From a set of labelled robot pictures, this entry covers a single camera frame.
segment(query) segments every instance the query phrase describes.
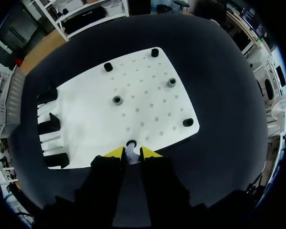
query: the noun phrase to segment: monitor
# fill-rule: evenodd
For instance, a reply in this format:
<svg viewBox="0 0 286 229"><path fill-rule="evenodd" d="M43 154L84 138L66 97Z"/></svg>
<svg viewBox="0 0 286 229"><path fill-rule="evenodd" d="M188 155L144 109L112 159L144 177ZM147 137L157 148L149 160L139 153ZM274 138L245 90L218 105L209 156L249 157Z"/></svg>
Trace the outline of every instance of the monitor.
<svg viewBox="0 0 286 229"><path fill-rule="evenodd" d="M253 8L243 8L240 17L248 22L248 25L254 30L259 38L263 38L265 36L266 29L261 24L261 21Z"/></svg>

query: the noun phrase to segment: white pegboard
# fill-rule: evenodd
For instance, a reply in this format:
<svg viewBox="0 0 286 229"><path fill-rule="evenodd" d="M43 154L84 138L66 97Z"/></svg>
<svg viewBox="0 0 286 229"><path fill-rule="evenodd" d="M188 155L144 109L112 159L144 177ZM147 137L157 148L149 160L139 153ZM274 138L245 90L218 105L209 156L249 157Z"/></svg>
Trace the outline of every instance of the white pegboard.
<svg viewBox="0 0 286 229"><path fill-rule="evenodd" d="M137 141L139 154L141 146L156 151L198 132L188 94L163 50L157 49L155 58L147 49L113 59L111 72L103 63L81 73L58 87L56 101L39 109L38 114L52 112L61 121L61 138L54 142L60 141L56 145L62 143L69 155L66 168L89 167L97 155L131 139ZM173 88L166 85L170 78L177 82ZM120 106L112 102L116 95L123 99ZM46 121L42 116L39 123ZM191 127L183 126L187 118L194 120ZM42 148L49 148L49 143Z"/></svg>

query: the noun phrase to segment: black table surface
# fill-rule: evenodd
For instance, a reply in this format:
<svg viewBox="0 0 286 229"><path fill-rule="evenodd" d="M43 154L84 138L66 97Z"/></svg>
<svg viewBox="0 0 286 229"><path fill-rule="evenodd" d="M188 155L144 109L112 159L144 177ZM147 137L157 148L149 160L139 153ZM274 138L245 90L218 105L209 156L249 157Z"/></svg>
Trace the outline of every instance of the black table surface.
<svg viewBox="0 0 286 229"><path fill-rule="evenodd" d="M80 33L27 75L21 124L8 140L22 190L36 205L53 203L55 195L73 200L90 170L46 167L37 132L37 95L50 84L59 86L98 64L152 47L161 47L175 67L200 124L194 136L158 151L172 159L190 190L191 204L210 206L235 189L245 189L262 171L267 149L264 103L249 64L228 34L194 16L133 16ZM114 226L150 225L139 168L127 167Z"/></svg>

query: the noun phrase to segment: shelf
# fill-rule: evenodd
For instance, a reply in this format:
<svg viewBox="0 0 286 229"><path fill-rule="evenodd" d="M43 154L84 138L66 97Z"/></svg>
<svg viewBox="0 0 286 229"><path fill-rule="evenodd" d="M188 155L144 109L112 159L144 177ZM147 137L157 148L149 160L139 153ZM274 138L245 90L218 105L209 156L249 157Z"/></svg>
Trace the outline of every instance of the shelf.
<svg viewBox="0 0 286 229"><path fill-rule="evenodd" d="M114 16L111 16L111 17L106 16L105 18L102 18L102 19L100 19L98 21L95 21L95 22L93 22L93 23L91 23L89 25L86 25L86 26L80 28L79 30L77 30L77 31L75 31L73 33L70 33L69 35L67 35L67 38L73 37L76 34L82 32L82 31L84 31L84 30L86 30L86 29L88 29L88 28L90 28L92 26L95 26L95 25L98 25L98 24L101 24L103 22L110 21L110 20L113 20L113 19L116 19L116 18L125 17L125 16L126 16L126 13L120 13L120 14L117 14L117 15L114 15Z"/></svg>
<svg viewBox="0 0 286 229"><path fill-rule="evenodd" d="M96 1L96 2L93 2L93 3L84 4L83 6L81 6L81 7L79 7L79 8L76 8L75 10L72 10L71 12L67 13L66 15L61 16L60 18L58 18L58 19L56 20L55 23L58 24L59 22L61 22L61 21L65 20L65 19L67 19L68 17L70 17L71 15L77 13L78 11L81 11L81 10L83 10L83 9L89 7L89 6L95 5L95 4L100 3L100 2L102 2L102 1L107 1L107 0L99 0L99 1Z"/></svg>

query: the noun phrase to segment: wooden floor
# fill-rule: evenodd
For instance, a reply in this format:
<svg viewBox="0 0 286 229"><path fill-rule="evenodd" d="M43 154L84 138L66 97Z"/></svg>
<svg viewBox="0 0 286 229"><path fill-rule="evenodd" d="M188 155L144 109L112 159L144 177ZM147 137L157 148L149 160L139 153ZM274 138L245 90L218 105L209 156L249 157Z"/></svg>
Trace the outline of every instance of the wooden floor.
<svg viewBox="0 0 286 229"><path fill-rule="evenodd" d="M20 69L27 75L40 61L65 42L57 30L53 30L25 57Z"/></svg>

